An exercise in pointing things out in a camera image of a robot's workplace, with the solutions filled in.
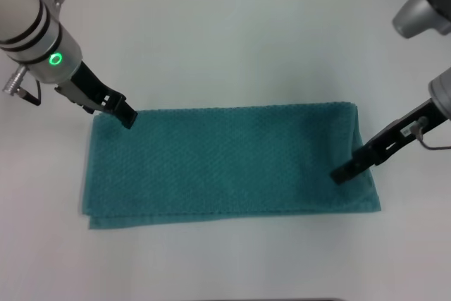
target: metal connector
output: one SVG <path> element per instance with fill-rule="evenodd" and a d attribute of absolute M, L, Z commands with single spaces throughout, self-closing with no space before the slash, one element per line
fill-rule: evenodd
<path fill-rule="evenodd" d="M 20 84 L 23 81 L 23 77 L 27 74 L 28 68 L 25 65 L 19 65 L 17 70 L 11 75 L 5 87 L 3 87 L 3 92 L 14 95 L 19 90 Z"/>

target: textured towel fabric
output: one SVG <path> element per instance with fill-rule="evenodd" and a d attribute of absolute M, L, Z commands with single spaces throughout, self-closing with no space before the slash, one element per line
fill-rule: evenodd
<path fill-rule="evenodd" d="M 381 209 L 369 171 L 329 173 L 362 145 L 349 103 L 141 111 L 94 118 L 83 212 L 91 228 Z"/>

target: gray robot arm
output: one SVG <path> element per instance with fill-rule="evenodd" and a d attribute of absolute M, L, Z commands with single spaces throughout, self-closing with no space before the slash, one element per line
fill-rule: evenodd
<path fill-rule="evenodd" d="M 105 86 L 82 60 L 80 46 L 59 21 L 65 0 L 0 0 L 0 49 L 18 63 L 4 92 L 39 104 L 20 84 L 26 73 L 86 112 L 103 111 L 131 128 L 137 112 L 120 92 Z"/>
<path fill-rule="evenodd" d="M 409 0 L 393 19 L 393 26 L 409 39 L 425 30 L 435 29 L 442 35 L 451 32 L 451 0 Z M 431 98 L 401 119 L 393 121 L 363 147 L 352 153 L 352 159 L 335 169 L 331 178 L 341 184 L 373 165 L 382 164 L 414 140 L 427 149 L 423 134 L 451 119 L 451 68 L 429 83 Z"/>

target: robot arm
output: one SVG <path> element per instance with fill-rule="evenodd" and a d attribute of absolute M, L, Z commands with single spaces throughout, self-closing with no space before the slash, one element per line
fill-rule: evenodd
<path fill-rule="evenodd" d="M 442 35 L 451 32 L 451 0 L 409 0 L 393 19 L 393 26 L 403 37 L 412 38 L 433 28 Z M 395 152 L 414 140 L 431 150 L 450 147 L 429 147 L 423 134 L 451 119 L 451 68 L 429 83 L 431 99 L 392 122 L 352 153 L 352 159 L 335 169 L 331 178 L 341 184 L 382 164 Z"/>
<path fill-rule="evenodd" d="M 18 63 L 4 92 L 39 104 L 21 82 L 27 72 L 86 112 L 103 111 L 131 128 L 137 112 L 125 96 L 105 86 L 82 60 L 80 46 L 59 22 L 65 0 L 0 0 L 0 49 Z"/>

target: green indicator light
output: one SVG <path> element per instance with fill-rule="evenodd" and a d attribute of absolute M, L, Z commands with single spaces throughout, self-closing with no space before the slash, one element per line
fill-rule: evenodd
<path fill-rule="evenodd" d="M 52 66 L 59 65 L 62 61 L 63 61 L 63 54 L 61 54 L 59 52 L 58 53 L 53 53 L 50 56 L 50 59 L 49 59 L 49 63 Z"/>

